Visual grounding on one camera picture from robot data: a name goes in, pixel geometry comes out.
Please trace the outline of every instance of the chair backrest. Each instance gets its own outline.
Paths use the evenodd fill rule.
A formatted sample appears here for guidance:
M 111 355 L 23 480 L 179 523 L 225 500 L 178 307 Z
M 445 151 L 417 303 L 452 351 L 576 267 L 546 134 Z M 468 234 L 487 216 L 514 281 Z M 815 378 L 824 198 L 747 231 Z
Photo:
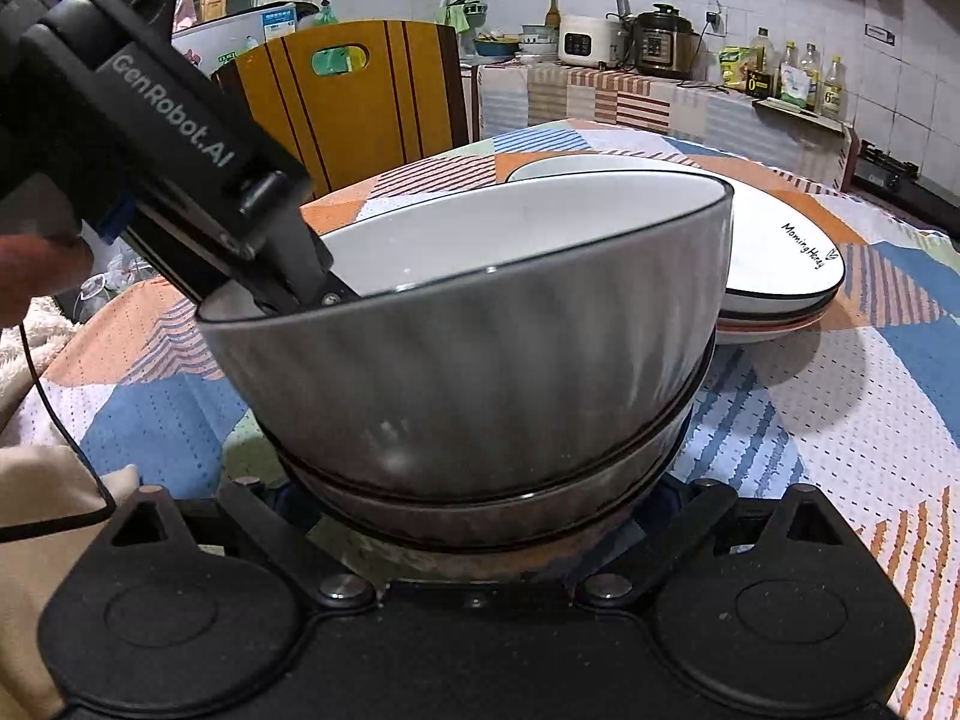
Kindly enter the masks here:
M 314 26 L 243 53 L 213 79 L 304 164 L 317 197 L 469 139 L 449 26 Z

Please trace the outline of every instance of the robotic device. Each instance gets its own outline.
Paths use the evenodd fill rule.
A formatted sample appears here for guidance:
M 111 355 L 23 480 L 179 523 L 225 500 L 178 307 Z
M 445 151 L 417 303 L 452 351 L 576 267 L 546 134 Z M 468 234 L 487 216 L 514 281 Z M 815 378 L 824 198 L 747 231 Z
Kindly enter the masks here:
M 195 301 L 227 278 L 281 312 L 353 298 L 299 217 L 306 172 L 170 47 L 172 15 L 0 0 L 0 232 L 81 218 Z M 248 488 L 141 488 L 47 605 L 40 651 L 70 720 L 894 716 L 910 613 L 819 491 L 665 481 L 635 517 L 648 538 L 573 591 L 377 599 Z

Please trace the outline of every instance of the table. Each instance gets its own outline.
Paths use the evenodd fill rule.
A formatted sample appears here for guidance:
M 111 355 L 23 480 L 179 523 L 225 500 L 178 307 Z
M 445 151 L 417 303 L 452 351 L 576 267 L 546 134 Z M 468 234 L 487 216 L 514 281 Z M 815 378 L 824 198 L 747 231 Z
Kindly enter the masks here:
M 960 255 L 853 196 L 694 143 L 597 122 L 497 135 L 336 191 L 304 207 L 320 231 L 503 181 L 519 165 L 600 151 L 699 165 L 764 189 L 821 225 L 848 279 L 818 326 L 717 350 L 672 472 L 742 495 L 819 485 L 893 577 L 918 646 L 894 693 L 910 718 L 960 716 Z M 50 399 L 100 472 L 136 463 L 180 497 L 222 475 L 280 470 L 200 338 L 193 309 L 160 281 L 109 303 L 45 374 Z M 2 445 L 59 442 L 32 392 Z
M 576 117 L 732 151 L 833 189 L 848 188 L 860 148 L 846 124 L 839 133 L 823 129 L 755 107 L 747 95 L 698 82 L 558 64 L 485 65 L 476 73 L 474 118 L 481 138 Z

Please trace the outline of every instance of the yellow package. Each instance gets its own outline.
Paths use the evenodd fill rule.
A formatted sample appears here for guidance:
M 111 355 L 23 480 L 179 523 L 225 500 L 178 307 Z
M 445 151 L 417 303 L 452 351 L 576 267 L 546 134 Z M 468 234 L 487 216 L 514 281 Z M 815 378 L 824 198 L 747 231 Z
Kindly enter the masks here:
M 725 46 L 720 50 L 720 74 L 723 85 L 744 92 L 747 73 L 752 68 L 752 50 L 745 46 Z

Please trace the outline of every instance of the gray bowl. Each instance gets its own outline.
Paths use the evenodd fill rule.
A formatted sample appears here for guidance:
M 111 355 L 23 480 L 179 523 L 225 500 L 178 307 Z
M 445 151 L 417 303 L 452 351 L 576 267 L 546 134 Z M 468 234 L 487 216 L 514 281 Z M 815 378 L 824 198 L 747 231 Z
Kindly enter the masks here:
M 536 488 L 657 418 L 713 332 L 733 189 L 594 172 L 452 194 L 328 233 L 363 298 L 200 331 L 261 424 L 325 477 L 424 502 Z
M 627 500 L 640 501 L 683 443 L 693 395 L 707 375 L 712 356 L 711 339 L 697 370 L 662 418 L 611 453 L 600 467 L 508 498 L 424 504 L 399 497 L 371 497 L 323 480 L 278 448 L 287 472 L 349 527 L 419 549 L 520 548 L 532 541 L 563 538 L 605 519 Z

